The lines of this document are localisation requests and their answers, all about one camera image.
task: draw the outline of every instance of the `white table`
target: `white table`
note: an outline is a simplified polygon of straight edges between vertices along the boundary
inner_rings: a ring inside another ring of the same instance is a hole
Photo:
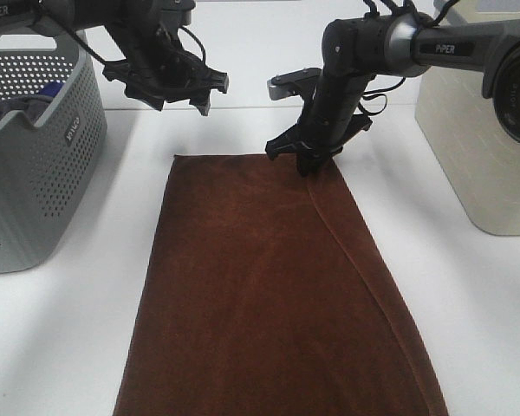
[[[245,25],[239,13],[248,16],[248,6],[264,16],[268,3],[199,8],[224,8],[229,21],[237,19],[232,36],[245,28],[259,36],[255,16]],[[320,28],[349,3],[335,1],[334,13],[315,9]],[[361,9],[351,10],[345,17]],[[107,111],[105,151],[73,221],[46,263],[0,276],[0,416],[112,413],[172,156],[261,153],[266,140],[296,120],[299,107],[274,106],[300,103],[270,103],[260,91],[266,94],[274,69],[319,62],[283,56],[280,43],[266,47],[273,56],[265,67],[237,63],[233,54],[250,55],[208,41],[216,24],[200,26],[195,15],[211,65],[231,71],[234,95],[213,95],[208,118],[184,106],[127,110],[134,104],[115,91],[119,86],[100,79],[105,105],[115,109]],[[304,31],[304,24],[295,29]],[[285,33],[292,37],[291,29]],[[218,30],[225,39],[226,28]],[[104,48],[101,34],[91,34],[91,42],[93,36]],[[278,66],[280,58],[287,63]],[[465,215],[414,120],[416,87],[405,86],[403,98],[336,161],[418,325],[451,416],[518,416],[520,237],[490,236]]]

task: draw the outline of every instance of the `camera lens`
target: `camera lens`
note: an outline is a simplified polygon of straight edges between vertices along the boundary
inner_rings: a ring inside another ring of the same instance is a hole
[[[495,111],[504,130],[520,142],[520,47],[499,69],[494,89]]]

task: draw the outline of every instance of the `perforated basket wall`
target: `perforated basket wall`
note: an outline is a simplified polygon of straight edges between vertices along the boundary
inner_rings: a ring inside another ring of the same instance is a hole
[[[66,36],[55,50],[0,50],[0,100],[61,92],[35,123],[23,112],[0,121],[0,273],[46,259],[87,188],[106,135],[90,57]]]

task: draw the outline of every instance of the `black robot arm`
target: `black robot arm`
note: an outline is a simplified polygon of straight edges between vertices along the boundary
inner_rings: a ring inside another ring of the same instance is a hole
[[[390,16],[372,10],[363,18],[332,22],[322,55],[322,70],[269,82],[272,100],[300,95],[305,101],[298,122],[266,146],[271,159],[295,153],[303,176],[370,128],[369,114],[355,111],[376,75],[410,78],[431,66],[483,72],[482,96],[494,99],[504,129],[520,141],[520,20],[433,27],[429,16],[406,2]]]
[[[179,40],[194,7],[193,0],[0,0],[0,34],[21,27],[44,36],[68,32],[105,64],[110,81],[126,84],[126,96],[158,110],[165,101],[189,100],[207,115],[210,92],[226,93],[228,77]],[[106,28],[126,59],[103,61],[75,33],[96,26]]]

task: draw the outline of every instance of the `brand label on basket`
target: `brand label on basket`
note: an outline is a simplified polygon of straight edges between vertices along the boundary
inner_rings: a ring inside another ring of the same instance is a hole
[[[71,143],[73,143],[73,139],[77,135],[77,132],[79,131],[79,128],[81,127],[81,116],[79,114],[76,114],[71,123],[69,123],[68,130],[66,130],[66,133],[64,134],[64,137],[66,138],[66,141],[68,142],[68,146],[71,146]]]
[[[11,4],[0,4],[0,18],[21,15],[30,11],[29,2],[16,2]]]

